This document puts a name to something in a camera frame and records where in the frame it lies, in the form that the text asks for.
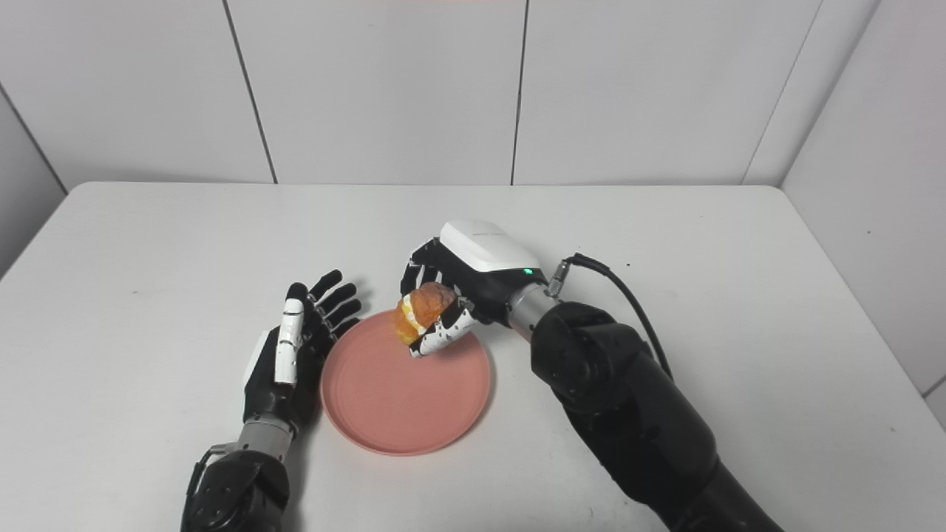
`robot finger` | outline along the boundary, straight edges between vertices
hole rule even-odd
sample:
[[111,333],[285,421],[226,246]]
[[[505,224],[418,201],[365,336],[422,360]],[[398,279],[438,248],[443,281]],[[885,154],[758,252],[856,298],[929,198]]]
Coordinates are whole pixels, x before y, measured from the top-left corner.
[[352,318],[346,322],[342,322],[333,329],[323,328],[322,334],[313,337],[311,341],[311,352],[317,354],[321,353],[323,357],[327,356],[328,351],[339,341],[339,338],[341,338],[344,333],[348,332],[348,329],[354,327],[359,322],[360,320],[358,318]]
[[342,285],[336,291],[330,293],[321,303],[316,305],[315,309],[322,317],[325,317],[326,314],[338,307],[342,301],[350,299],[357,292],[358,288],[353,283]]
[[342,272],[338,270],[332,270],[331,272],[322,276],[319,279],[319,282],[315,283],[312,286],[312,290],[308,291],[308,299],[313,304],[317,303],[322,296],[333,286],[342,282]]
[[427,332],[411,344],[411,356],[424,357],[456,342],[467,334],[477,319],[473,317],[472,305],[458,297],[440,318],[431,325]]
[[298,299],[299,301],[302,301],[303,309],[306,312],[306,318],[308,318],[309,313],[314,309],[314,305],[312,305],[312,302],[308,300],[307,293],[308,288],[306,288],[306,285],[302,283],[292,283],[292,285],[289,287],[289,290],[286,292],[287,300]]
[[355,312],[361,310],[361,302],[358,299],[345,301],[337,309],[325,318],[325,323],[329,328],[335,328],[341,322],[355,315]]
[[447,272],[441,272],[440,284],[452,289],[454,292],[457,292],[457,286],[454,284],[453,277]]
[[420,271],[423,269],[422,266],[418,264],[408,263],[407,268],[404,269],[404,276],[401,277],[401,296],[405,296],[415,288],[417,288],[417,277],[420,276]]
[[433,266],[427,265],[424,267],[424,273],[420,275],[420,284],[429,283],[431,281],[437,280],[437,276],[440,275],[440,271],[434,268]]
[[344,333],[348,332],[348,329],[357,325],[359,321],[360,320],[358,318],[354,318],[339,324],[337,327],[332,329],[332,335],[336,338],[341,338]]
[[429,273],[428,268],[434,265],[436,251],[439,246],[440,241],[438,239],[430,239],[414,250],[408,259],[407,267],[404,269],[404,276],[401,277],[401,295],[407,295],[422,283],[436,278],[436,268],[433,269],[432,273]]

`black cable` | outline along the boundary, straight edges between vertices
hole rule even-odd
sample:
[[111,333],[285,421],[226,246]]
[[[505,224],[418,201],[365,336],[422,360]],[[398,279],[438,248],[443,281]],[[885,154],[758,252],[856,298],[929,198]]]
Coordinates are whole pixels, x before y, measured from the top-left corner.
[[606,264],[600,260],[588,257],[587,255],[582,255],[576,253],[575,255],[565,259],[568,264],[573,264],[575,266],[582,266],[583,268],[588,268],[594,272],[598,272],[601,275],[604,275],[611,280],[615,286],[618,287],[618,290],[624,294],[624,297],[627,298],[627,302],[631,304],[631,307],[634,308],[634,312],[638,315],[640,324],[644,327],[644,332],[647,333],[647,337],[650,339],[651,346],[654,347],[654,354],[657,356],[657,361],[660,363],[660,367],[663,368],[664,373],[667,374],[667,377],[670,377],[672,381],[674,379],[674,374],[670,371],[670,364],[667,363],[667,355],[663,352],[663,346],[660,345],[660,340],[657,338],[657,333],[654,332],[654,327],[651,326],[650,320],[647,319],[647,314],[644,312],[644,308],[638,302],[637,297],[631,293],[631,289],[627,288],[627,285],[624,284],[624,281],[620,277],[615,275]]
[[187,523],[187,516],[190,515],[190,507],[194,502],[197,484],[201,481],[203,470],[207,467],[207,461],[210,460],[210,456],[213,454],[215,454],[213,449],[208,449],[207,452],[203,454],[201,461],[194,464],[194,472],[190,474],[190,482],[187,484],[187,498],[184,499],[184,513],[181,515],[181,532],[188,532],[190,530]]

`white wall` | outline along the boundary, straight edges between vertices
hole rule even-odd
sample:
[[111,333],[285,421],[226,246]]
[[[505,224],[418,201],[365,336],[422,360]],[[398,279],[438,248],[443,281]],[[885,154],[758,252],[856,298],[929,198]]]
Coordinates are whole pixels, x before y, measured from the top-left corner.
[[946,376],[946,4],[880,4],[784,189],[927,393]]
[[69,188],[272,181],[219,1],[5,0],[0,80]]
[[776,185],[874,3],[532,2],[516,182]]
[[776,184],[877,1],[6,0],[0,80],[67,187],[265,183],[229,5],[283,183]]
[[525,0],[230,5],[280,183],[509,183]]
[[56,178],[0,91],[0,276],[63,197]]

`black arm joint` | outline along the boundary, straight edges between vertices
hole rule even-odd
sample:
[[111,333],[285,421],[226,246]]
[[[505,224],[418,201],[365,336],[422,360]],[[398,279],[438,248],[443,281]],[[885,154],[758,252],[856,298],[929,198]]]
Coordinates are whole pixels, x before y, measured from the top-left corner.
[[289,477],[279,460],[263,452],[231,452],[207,467],[188,530],[278,531],[288,501]]
[[535,326],[532,369],[566,409],[593,414],[624,404],[627,367],[650,349],[607,312],[582,303],[555,306]]

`bread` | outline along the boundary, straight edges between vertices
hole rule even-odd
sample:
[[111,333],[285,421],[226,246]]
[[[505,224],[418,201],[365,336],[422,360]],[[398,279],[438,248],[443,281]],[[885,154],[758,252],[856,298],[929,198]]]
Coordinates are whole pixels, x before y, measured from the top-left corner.
[[406,345],[412,344],[437,321],[457,294],[440,283],[424,283],[397,302],[394,332]]

